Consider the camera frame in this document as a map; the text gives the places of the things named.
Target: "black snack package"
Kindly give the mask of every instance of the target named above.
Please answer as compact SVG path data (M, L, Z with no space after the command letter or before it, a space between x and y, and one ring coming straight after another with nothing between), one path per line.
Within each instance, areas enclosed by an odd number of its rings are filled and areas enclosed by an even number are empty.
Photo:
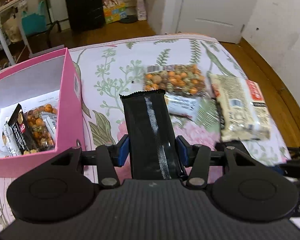
M8 125L12 129L22 154L36 153L39 151L39 147L33 138L20 104L18 104L14 110Z
M175 135L162 89L120 95L130 141L134 179L186 177L176 148Z

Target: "screw head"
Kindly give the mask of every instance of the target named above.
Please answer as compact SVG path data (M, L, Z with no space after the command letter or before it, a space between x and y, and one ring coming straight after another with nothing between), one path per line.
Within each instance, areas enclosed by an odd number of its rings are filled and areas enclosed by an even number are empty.
M117 180L115 178L104 178L101 183L104 186L114 186L117 183Z
M189 179L189 183L193 186L202 186L204 184L204 179L194 177L194 178Z

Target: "pink gift box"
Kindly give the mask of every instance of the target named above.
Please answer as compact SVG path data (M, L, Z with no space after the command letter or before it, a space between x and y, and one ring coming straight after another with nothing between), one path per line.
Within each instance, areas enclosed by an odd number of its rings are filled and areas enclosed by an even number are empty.
M21 103L22 106L22 102L32 102L35 98L45 97L47 94L59 97L55 149L0 158L0 177L21 176L64 150L76 146L77 139L85 150L80 77L67 48L32 58L0 71L1 133L7 109L11 111L10 109L13 109L17 103ZM39 105L34 107L40 105L44 105L44 102L39 101ZM31 103L28 103L26 106L28 109L23 111L30 110L30 106Z

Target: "red label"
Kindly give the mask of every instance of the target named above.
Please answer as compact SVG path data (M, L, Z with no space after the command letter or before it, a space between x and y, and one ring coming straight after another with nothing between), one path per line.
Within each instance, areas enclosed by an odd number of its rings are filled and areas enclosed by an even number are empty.
M24 123L21 124L21 125L20 125L20 131L21 131L21 133L24 133L25 129L26 129L25 124L24 124Z
M247 82L247 85L249 87L250 95L252 97L252 100L254 100L254 101L263 101L261 91L255 85L255 83L251 80L246 80L246 82Z
M220 92L219 92L219 89L218 89L218 85L217 85L217 84L212 84L212 89L213 89L213 92L214 92L216 98L217 98L218 96L220 96Z

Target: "round disc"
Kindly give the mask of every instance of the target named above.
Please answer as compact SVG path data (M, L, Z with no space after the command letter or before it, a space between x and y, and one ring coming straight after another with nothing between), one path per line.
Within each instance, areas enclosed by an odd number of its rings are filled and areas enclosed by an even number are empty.
M11 183L7 200L13 214L29 222L57 222L82 212L94 199L93 184L76 171L51 167Z
M212 198L230 215L243 220L269 222L288 215L298 202L294 184L259 167L240 167L219 178Z

